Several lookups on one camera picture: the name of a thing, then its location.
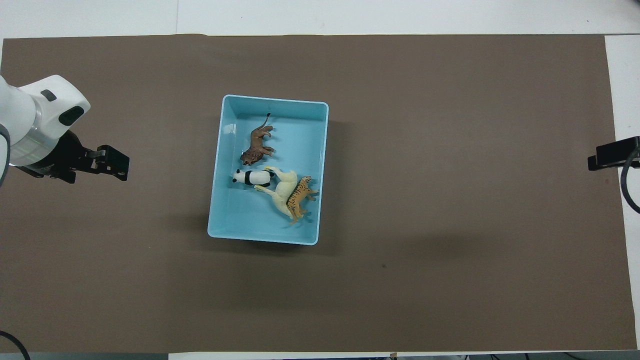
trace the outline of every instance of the animal figurine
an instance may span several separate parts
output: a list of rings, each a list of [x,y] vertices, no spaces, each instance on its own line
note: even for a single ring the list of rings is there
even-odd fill
[[[236,170],[236,173],[232,175],[232,182],[245,183],[247,185],[262,185],[269,186],[271,185],[271,178],[274,176],[274,173],[266,170],[260,171],[242,171],[240,169]]]
[[[287,199],[287,209],[289,209],[289,212],[291,213],[290,218],[293,219],[293,222],[289,223],[289,225],[295,224],[298,219],[301,219],[302,216],[304,216],[304,214],[307,212],[307,210],[300,208],[300,203],[302,202],[302,200],[307,198],[309,200],[316,201],[316,199],[313,198],[311,194],[317,193],[318,190],[311,190],[309,188],[309,182],[311,182],[311,177],[303,176],[302,179],[300,179],[298,185],[296,185],[296,188],[291,193],[291,196],[289,196],[289,198]]]
[[[298,184],[298,175],[293,170],[291,170],[290,172],[282,172],[279,168],[276,167],[264,167],[264,170],[273,171],[280,180],[280,182],[276,185],[276,191],[269,190],[260,185],[256,185],[254,186],[254,188],[259,192],[267,193],[267,195],[271,197],[271,200],[276,206],[276,209],[293,220],[291,212],[287,208],[287,200]]]
[[[250,135],[251,145],[249,149],[240,155],[240,160],[242,161],[242,165],[251,165],[256,161],[262,159],[262,157],[266,154],[269,156],[273,155],[272,147],[262,146],[262,138],[264,135],[269,135],[271,137],[271,133],[269,131],[273,130],[273,126],[265,126],[267,120],[269,120],[269,116],[271,113],[267,114],[267,118],[264,119],[264,122],[259,127],[256,127]]]

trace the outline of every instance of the cable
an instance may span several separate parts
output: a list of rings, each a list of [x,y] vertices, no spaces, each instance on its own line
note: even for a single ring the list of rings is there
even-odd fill
[[[583,359],[581,357],[573,356],[573,355],[569,354],[568,352],[564,352],[563,354],[567,355],[568,357],[570,357],[572,359],[575,359],[575,360],[585,360],[585,359]]]
[[[624,196],[627,204],[631,206],[631,208],[640,214],[640,206],[638,206],[633,199],[631,199],[631,195],[629,195],[629,189],[627,188],[627,173],[629,172],[629,168],[631,167],[631,163],[633,160],[640,155],[640,146],[636,147],[631,154],[627,157],[625,164],[622,166],[622,174],[620,174],[620,188],[622,189],[622,196]]]
[[[29,353],[27,352],[27,348],[24,347],[24,345],[20,342],[20,340],[18,340],[15,336],[9,334],[8,332],[2,331],[2,330],[0,330],[0,336],[9,339],[9,341],[11,341],[16,347],[18,347],[18,349],[22,353],[22,356],[24,357],[24,360],[31,360],[31,357],[29,356]]]

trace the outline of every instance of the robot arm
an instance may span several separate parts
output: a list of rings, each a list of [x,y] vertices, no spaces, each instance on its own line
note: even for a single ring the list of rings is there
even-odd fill
[[[90,108],[82,93],[61,76],[20,88],[0,76],[0,134],[4,129],[6,136],[2,137],[7,140],[0,141],[0,161],[4,161],[0,163],[0,183],[6,158],[29,175],[50,176],[70,184],[76,181],[76,170],[111,174],[126,181],[127,156],[108,145],[97,151],[87,149],[69,130]]]
[[[620,190],[622,197],[625,198],[627,204],[640,214],[640,206],[638,206],[627,188],[627,173],[629,168],[640,168],[640,136],[634,136],[624,140],[607,143],[596,147],[596,154],[587,158],[589,171],[601,170],[603,168],[622,167],[620,173]]]

